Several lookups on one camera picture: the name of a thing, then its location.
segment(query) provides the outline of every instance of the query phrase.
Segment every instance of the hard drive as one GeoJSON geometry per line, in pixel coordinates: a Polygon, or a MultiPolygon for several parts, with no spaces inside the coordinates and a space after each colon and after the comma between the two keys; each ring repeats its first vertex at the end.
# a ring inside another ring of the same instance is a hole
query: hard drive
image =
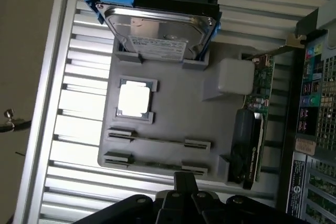
{"type": "Polygon", "coordinates": [[[220,28],[217,0],[86,0],[123,49],[144,59],[202,60],[220,28]]]}

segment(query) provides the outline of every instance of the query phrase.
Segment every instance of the slotted metal panel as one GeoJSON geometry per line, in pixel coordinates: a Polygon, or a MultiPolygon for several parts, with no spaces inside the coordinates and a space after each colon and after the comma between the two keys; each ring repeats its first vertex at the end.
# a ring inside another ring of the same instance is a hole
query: slotted metal panel
{"type": "MultiPolygon", "coordinates": [[[[301,17],[326,1],[219,0],[222,29],[215,41],[260,50],[279,46],[301,17]]],[[[15,223],[71,223],[133,194],[154,198],[173,188],[171,177],[97,163],[113,39],[83,0],[55,0],[15,223]]],[[[279,80],[286,78],[281,71],[275,73],[279,80]]],[[[288,81],[279,85],[288,89],[288,81]]],[[[276,123],[270,127],[279,129],[276,123]]],[[[281,141],[275,139],[280,135],[273,132],[267,140],[281,141]]],[[[265,149],[270,161],[263,165],[278,167],[272,148],[265,149]]],[[[263,179],[262,187],[245,192],[199,184],[221,200],[244,193],[272,206],[275,188],[265,185],[276,185],[278,178],[265,173],[263,179]]]]}

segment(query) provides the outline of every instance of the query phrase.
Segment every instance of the metal bracket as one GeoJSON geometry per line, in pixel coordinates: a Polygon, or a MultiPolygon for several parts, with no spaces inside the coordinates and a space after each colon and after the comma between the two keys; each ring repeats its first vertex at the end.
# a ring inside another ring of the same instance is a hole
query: metal bracket
{"type": "Polygon", "coordinates": [[[284,54],[285,52],[290,52],[293,51],[296,48],[303,49],[304,44],[303,42],[307,39],[306,35],[298,35],[295,36],[295,34],[288,34],[286,42],[283,46],[280,46],[276,49],[272,49],[269,51],[261,52],[255,55],[251,55],[246,58],[246,60],[251,60],[254,58],[262,57],[262,56],[268,56],[268,57],[273,57],[275,55],[280,55],[284,54]]]}

